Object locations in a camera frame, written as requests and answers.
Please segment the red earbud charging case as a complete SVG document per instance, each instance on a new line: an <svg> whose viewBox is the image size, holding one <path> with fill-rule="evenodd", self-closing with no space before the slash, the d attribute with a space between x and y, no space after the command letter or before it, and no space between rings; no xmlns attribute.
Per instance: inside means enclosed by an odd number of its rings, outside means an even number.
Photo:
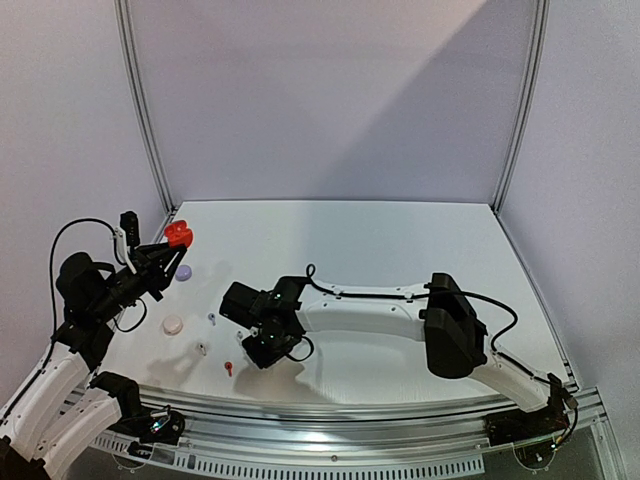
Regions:
<svg viewBox="0 0 640 480"><path fill-rule="evenodd" d="M171 248L189 248L194 240L194 233L185 220L178 220L164 228L164 237Z"/></svg>

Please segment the pink-white earbud charging case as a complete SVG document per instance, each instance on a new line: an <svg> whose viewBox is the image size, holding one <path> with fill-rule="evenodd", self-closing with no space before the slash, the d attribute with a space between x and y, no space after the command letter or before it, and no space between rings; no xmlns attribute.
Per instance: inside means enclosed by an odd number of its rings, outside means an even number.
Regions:
<svg viewBox="0 0 640 480"><path fill-rule="evenodd" d="M175 336L179 334L184 327L181 317L177 315L168 315L162 321L162 330L165 335Z"/></svg>

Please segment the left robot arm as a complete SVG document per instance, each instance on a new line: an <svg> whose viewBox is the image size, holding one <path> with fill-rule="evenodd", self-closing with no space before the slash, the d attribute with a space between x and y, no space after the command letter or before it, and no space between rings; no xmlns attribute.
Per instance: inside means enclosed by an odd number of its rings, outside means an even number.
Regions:
<svg viewBox="0 0 640 480"><path fill-rule="evenodd" d="M178 444L180 412L143 406L136 381L97 369L114 336L111 321L145 294L161 300L187 249L173 241L140 245L121 270L86 252L62 263L55 287L64 321L1 410L2 478L59 479L110 427L140 444Z"/></svg>

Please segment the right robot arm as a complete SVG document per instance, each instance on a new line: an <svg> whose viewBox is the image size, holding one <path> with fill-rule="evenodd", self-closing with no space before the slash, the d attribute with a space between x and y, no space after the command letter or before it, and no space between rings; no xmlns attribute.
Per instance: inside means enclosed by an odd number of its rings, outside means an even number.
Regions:
<svg viewBox="0 0 640 480"><path fill-rule="evenodd" d="M314 275L308 265L304 275L283 276L269 290L234 282L223 295L219 313L248 330L241 345L258 368L290 357L313 333L390 335L422 343L432 375L472 379L513 401L524 435L539 435L556 411L575 408L560 378L500 346L518 324L517 313L462 290L451 275L436 272L424 284L378 289L323 283Z"/></svg>

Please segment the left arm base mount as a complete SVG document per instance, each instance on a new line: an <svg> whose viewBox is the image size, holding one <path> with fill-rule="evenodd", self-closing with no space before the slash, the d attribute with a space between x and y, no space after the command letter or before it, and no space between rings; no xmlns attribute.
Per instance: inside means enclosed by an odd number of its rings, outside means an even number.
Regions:
<svg viewBox="0 0 640 480"><path fill-rule="evenodd" d="M170 405L160 409L143 407L140 414L121 418L107 430L137 438L141 444L176 446L186 428L185 416Z"/></svg>

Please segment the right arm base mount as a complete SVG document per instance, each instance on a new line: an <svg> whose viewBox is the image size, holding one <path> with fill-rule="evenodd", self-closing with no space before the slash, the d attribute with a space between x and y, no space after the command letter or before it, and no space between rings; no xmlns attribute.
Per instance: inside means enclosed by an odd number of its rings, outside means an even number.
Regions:
<svg viewBox="0 0 640 480"><path fill-rule="evenodd" d="M484 417L484 431L491 446L518 443L568 430L568 411L575 411L578 401L570 398L558 405L548 405L541 410L526 413L513 409Z"/></svg>

